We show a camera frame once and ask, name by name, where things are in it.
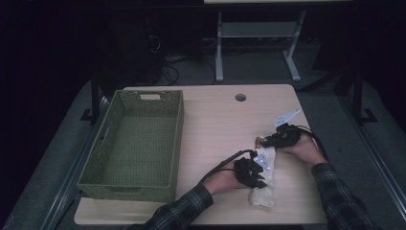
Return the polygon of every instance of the hand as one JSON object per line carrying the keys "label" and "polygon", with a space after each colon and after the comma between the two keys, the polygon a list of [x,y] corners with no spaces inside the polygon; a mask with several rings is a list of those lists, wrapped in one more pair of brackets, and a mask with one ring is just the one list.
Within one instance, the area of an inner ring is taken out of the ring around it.
{"label": "hand", "polygon": [[234,175],[234,162],[232,161],[225,165],[222,170],[227,171],[219,171],[211,175],[203,185],[206,189],[210,192],[212,196],[220,193],[225,193],[231,191],[233,189],[244,189],[248,188],[247,186],[239,183]]}
{"label": "hand", "polygon": [[299,159],[305,161],[310,167],[319,163],[327,163],[325,157],[314,144],[313,139],[305,133],[301,134],[301,139],[299,139],[296,145],[281,148],[280,150],[293,153]]}

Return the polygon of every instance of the green basket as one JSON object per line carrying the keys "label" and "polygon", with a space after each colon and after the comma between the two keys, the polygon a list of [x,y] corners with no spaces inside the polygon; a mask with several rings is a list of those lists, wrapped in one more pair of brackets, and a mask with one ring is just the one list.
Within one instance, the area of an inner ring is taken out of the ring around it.
{"label": "green basket", "polygon": [[78,187],[89,197],[175,200],[182,91],[116,91]]}

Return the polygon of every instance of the sleeve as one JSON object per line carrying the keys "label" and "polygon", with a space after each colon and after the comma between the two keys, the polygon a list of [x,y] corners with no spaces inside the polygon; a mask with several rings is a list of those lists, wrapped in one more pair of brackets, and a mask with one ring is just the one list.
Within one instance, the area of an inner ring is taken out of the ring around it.
{"label": "sleeve", "polygon": [[381,229],[363,208],[329,163],[313,166],[311,172],[322,198],[328,229]]}
{"label": "sleeve", "polygon": [[212,195],[206,187],[199,184],[178,200],[158,208],[144,225],[132,225],[127,230],[187,229],[213,203]]}

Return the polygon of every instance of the plaid shirt sleeve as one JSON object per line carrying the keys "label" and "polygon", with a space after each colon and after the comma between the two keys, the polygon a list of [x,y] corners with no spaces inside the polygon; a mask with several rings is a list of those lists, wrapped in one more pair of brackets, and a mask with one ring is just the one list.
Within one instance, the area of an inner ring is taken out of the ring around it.
{"label": "plaid shirt sleeve", "polygon": [[187,229],[191,222],[213,204],[212,195],[203,185],[197,185],[178,200],[158,208],[144,225],[129,229]]}
{"label": "plaid shirt sleeve", "polygon": [[328,229],[381,229],[328,163],[313,166],[311,172],[322,198]]}

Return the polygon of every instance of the person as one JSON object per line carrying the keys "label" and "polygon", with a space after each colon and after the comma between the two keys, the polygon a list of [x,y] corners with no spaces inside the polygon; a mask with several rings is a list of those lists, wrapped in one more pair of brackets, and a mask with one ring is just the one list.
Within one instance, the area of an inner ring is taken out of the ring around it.
{"label": "person", "polygon": [[[296,145],[280,150],[296,155],[311,167],[327,216],[328,229],[381,229],[363,208],[362,202],[351,194],[310,136],[302,133]],[[233,189],[247,188],[230,171],[233,168],[234,162],[230,162],[223,168],[228,170],[216,172],[178,200],[158,208],[145,224],[132,225],[128,230],[187,229],[194,219],[214,204],[213,196]]]}

